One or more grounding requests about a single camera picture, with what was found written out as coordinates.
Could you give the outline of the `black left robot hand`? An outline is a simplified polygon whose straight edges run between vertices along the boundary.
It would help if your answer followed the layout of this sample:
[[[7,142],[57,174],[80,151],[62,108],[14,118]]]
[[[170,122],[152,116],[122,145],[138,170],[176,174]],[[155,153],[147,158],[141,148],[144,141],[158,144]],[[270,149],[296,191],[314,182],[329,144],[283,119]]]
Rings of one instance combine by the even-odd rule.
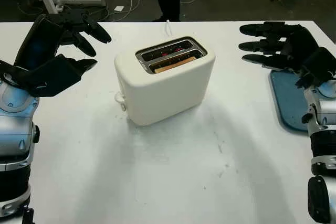
[[[64,45],[74,45],[87,56],[96,56],[96,51],[81,35],[82,32],[104,44],[112,41],[107,31],[84,9],[41,14],[25,37],[14,65],[26,70],[35,69],[55,57],[59,46]]]

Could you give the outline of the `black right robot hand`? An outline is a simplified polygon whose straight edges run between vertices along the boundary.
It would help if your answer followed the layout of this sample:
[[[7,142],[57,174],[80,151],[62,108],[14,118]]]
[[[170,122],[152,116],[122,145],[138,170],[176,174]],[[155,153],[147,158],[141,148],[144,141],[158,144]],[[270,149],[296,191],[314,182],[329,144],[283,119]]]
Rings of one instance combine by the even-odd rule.
[[[301,25],[264,22],[242,25],[239,31],[261,38],[238,45],[248,52],[242,59],[272,70],[299,72],[304,61],[319,48],[310,31]]]

